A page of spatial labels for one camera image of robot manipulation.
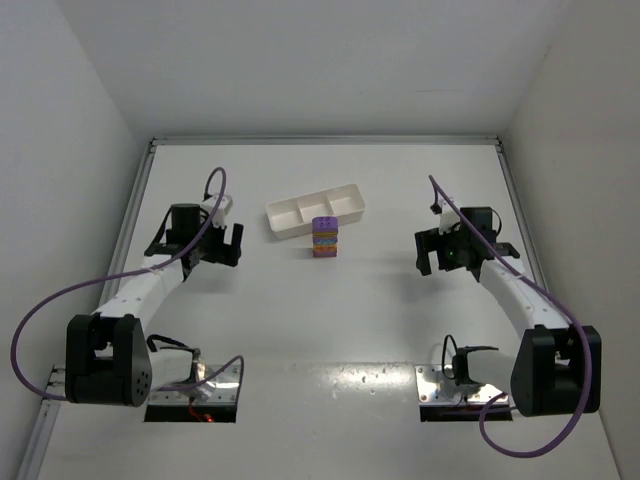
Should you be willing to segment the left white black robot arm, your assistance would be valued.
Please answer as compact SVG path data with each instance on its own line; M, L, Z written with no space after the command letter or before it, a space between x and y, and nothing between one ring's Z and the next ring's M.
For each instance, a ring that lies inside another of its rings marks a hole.
M65 395L76 404L138 407L153 391L190 393L207 383L199 349L145 330L201 262L235 267L243 227L225 218L229 195L172 205L144 252L139 274L90 315L67 326Z

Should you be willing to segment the purple lego brick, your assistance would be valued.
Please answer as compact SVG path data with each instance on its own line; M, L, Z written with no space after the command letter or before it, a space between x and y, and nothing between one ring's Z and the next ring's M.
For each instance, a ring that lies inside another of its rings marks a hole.
M317 216L312 220L313 234L336 234L338 232L339 223L335 216Z

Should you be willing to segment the yellow striped lego brick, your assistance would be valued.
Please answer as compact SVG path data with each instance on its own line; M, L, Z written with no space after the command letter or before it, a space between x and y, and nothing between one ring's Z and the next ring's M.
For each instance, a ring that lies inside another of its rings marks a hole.
M338 234L336 232L320 232L320 233L314 233L312 238L313 240L315 238L337 238L338 239Z

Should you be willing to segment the white three-compartment tray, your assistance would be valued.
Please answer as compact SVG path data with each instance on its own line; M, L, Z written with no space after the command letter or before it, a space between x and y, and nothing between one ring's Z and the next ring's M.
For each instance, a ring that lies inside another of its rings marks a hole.
M280 239L312 233L316 217L333 216L343 226L359 221L366 203L355 183L318 192L271 202L266 205L266 216L274 235Z

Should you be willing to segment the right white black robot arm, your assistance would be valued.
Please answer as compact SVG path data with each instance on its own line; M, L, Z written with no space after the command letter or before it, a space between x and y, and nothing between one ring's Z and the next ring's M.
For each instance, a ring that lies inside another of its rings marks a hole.
M446 373L456 385L489 383L514 400L526 417L569 414L584 400L585 412L600 407L602 341L591 326L577 328L530 285L516 248L501 242L501 227L490 207L459 213L435 204L436 228L415 235L416 267L464 269L496 300L520 340L516 356L494 346L456 347Z

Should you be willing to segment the thin purple lego plate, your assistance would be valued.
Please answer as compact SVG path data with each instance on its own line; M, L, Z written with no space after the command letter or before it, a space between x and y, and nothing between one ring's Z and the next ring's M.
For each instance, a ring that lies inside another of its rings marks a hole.
M313 251L312 253L314 258L336 258L338 256L337 251Z

